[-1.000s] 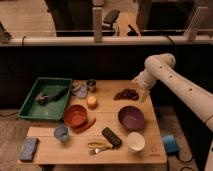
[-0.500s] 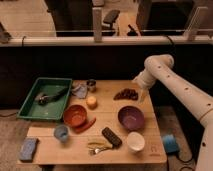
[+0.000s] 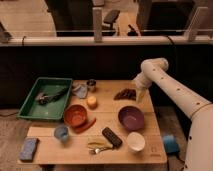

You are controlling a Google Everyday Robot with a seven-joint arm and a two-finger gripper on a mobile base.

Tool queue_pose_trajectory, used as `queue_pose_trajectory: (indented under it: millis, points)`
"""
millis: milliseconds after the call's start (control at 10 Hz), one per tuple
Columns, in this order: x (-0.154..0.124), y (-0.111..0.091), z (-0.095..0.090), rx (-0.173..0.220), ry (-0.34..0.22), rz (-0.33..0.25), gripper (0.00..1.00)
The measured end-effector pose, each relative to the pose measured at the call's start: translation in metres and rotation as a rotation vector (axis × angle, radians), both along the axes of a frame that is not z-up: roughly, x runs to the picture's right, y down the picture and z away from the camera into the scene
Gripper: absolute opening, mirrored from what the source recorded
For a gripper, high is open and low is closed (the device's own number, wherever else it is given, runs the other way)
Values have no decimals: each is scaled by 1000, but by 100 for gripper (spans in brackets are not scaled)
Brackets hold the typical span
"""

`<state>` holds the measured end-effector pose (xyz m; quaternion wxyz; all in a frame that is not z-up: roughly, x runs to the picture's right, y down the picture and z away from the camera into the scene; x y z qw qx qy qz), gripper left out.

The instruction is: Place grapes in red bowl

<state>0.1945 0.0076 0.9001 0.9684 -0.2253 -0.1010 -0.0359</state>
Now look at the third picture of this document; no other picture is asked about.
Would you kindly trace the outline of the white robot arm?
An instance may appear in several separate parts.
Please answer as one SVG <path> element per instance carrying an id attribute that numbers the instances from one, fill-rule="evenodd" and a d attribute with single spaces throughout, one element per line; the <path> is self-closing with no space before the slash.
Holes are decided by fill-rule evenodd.
<path id="1" fill-rule="evenodd" d="M 169 76 L 168 67 L 165 58 L 144 60 L 134 83 L 138 90 L 157 84 L 191 120 L 183 171 L 213 171 L 213 103 Z"/>

